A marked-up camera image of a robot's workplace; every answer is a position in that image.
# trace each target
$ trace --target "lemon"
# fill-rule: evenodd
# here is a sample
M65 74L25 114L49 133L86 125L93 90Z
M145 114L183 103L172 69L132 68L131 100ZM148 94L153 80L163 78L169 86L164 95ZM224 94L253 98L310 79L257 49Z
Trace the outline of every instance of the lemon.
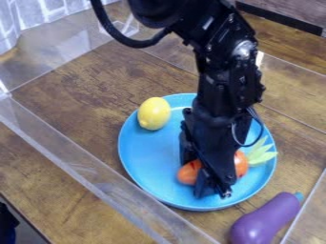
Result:
M147 130L160 129L168 122L169 116L171 107L161 97L151 97L139 107L139 125Z

